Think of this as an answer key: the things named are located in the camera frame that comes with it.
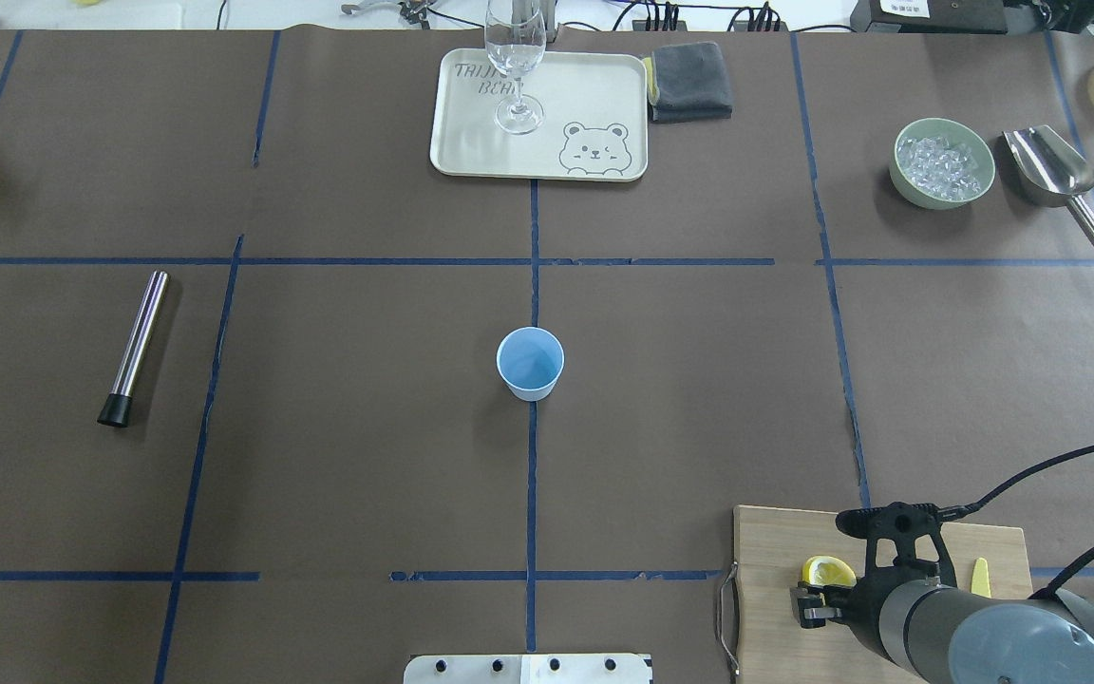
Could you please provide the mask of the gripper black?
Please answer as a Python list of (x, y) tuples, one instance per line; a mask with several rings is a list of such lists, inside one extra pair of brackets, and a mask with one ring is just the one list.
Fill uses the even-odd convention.
[(891, 586), (884, 580), (860, 579), (856, 586), (826, 584), (790, 588), (793, 607), (800, 608), (800, 627), (817, 629), (834, 621), (856, 631), (878, 636), (878, 622)]

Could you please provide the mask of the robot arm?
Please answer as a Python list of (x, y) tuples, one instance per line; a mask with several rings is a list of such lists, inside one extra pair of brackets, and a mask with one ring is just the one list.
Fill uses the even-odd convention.
[(932, 580), (856, 607), (847, 587), (789, 590), (799, 626), (842, 624), (870, 653), (928, 683), (1094, 683), (1094, 598), (1066, 589), (982, 598)]

